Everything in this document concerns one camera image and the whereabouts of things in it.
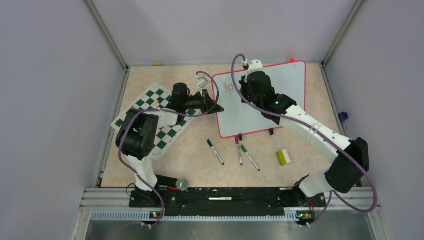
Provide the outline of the pink-framed whiteboard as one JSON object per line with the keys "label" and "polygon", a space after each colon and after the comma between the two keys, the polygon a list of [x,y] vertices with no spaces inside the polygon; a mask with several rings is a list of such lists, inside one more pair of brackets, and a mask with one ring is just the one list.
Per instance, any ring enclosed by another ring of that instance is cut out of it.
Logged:
{"label": "pink-framed whiteboard", "polygon": [[[306,109],[306,73],[307,64],[302,61],[278,63],[263,68],[270,77],[271,85],[277,94],[284,94],[296,101],[303,110]],[[218,105],[224,108],[217,113],[219,134],[222,138],[236,137],[240,134],[250,134],[280,126],[266,119],[259,111],[245,103],[238,95],[239,80],[247,73],[246,70],[234,72],[236,84],[233,84],[230,72],[218,73],[213,76],[217,89],[212,88],[213,94],[219,92]]]}

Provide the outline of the black microphone silver head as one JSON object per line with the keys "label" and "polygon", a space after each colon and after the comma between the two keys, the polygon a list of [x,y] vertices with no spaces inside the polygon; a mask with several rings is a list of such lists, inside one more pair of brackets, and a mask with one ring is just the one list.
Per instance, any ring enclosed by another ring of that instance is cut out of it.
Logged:
{"label": "black microphone silver head", "polygon": [[163,175],[156,175],[156,178],[160,186],[177,188],[179,191],[186,191],[189,188],[189,181],[185,178],[173,178]]}

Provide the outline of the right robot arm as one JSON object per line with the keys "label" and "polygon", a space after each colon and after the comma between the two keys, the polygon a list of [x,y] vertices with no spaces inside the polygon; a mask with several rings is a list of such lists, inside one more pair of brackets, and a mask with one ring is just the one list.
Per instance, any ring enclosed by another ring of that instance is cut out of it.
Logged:
{"label": "right robot arm", "polygon": [[368,143],[358,137],[351,139],[328,128],[286,94],[276,93],[271,78],[262,70],[248,73],[234,89],[241,101],[261,115],[288,129],[315,147],[330,163],[320,173],[303,177],[295,187],[293,200],[307,206],[314,196],[335,191],[348,193],[369,170]]}

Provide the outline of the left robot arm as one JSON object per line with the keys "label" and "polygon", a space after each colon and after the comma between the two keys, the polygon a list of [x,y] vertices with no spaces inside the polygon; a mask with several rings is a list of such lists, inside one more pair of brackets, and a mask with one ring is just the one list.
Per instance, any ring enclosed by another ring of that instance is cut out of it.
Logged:
{"label": "left robot arm", "polygon": [[157,130],[181,124],[189,117],[188,110],[200,110],[202,116],[225,110],[206,89],[200,89],[194,95],[190,93],[185,83],[176,83],[165,108],[130,109],[116,137],[119,160],[123,161],[122,156],[127,157],[129,162],[123,161],[122,164],[134,173],[135,191],[149,207],[156,206],[162,199],[151,162]]}

